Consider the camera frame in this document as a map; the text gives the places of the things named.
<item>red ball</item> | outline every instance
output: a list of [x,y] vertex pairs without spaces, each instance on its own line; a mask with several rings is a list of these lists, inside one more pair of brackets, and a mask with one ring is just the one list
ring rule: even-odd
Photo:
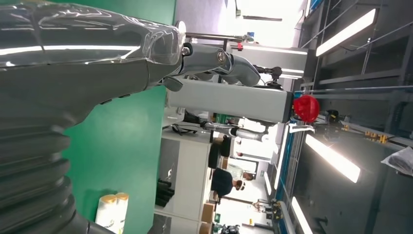
[[304,121],[316,121],[320,113],[320,104],[310,95],[304,95],[294,100],[294,112]]

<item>person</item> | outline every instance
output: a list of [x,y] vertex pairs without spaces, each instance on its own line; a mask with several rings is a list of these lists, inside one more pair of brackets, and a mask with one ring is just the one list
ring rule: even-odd
[[228,164],[226,171],[231,173],[232,179],[247,181],[252,181],[254,179],[254,174],[245,172],[241,167],[231,163]]
[[214,199],[218,200],[229,194],[232,188],[237,191],[245,189],[245,182],[242,180],[233,180],[231,173],[220,168],[215,169],[212,176],[211,190],[214,191]]

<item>desk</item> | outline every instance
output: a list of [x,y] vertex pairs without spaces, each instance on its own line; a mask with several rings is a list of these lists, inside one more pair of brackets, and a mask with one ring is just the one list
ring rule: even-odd
[[166,207],[155,206],[154,212],[167,217],[177,217],[179,219],[176,220],[180,222],[187,221],[186,225],[181,225],[185,228],[192,227],[193,232],[187,233],[198,233],[202,209],[209,200],[212,182],[211,169],[208,167],[209,149],[209,133],[180,136],[169,129],[162,133],[159,175],[161,179],[165,179],[165,172],[172,168],[172,164],[175,165],[176,169],[172,172],[175,175],[171,178],[175,195]]

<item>white bottle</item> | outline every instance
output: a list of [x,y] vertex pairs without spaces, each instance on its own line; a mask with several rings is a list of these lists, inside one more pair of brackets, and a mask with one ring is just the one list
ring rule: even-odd
[[117,211],[115,195],[105,195],[99,199],[97,207],[95,223],[100,226],[117,233],[115,224],[115,215]]
[[117,214],[116,225],[118,228],[118,234],[123,234],[123,228],[125,226],[126,211],[128,210],[129,194],[118,193],[116,194],[117,201]]

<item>white plastic bag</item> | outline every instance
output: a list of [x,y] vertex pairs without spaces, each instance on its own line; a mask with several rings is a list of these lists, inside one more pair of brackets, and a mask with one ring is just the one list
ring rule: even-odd
[[393,167],[403,174],[413,176],[413,149],[407,147],[388,156],[381,163]]

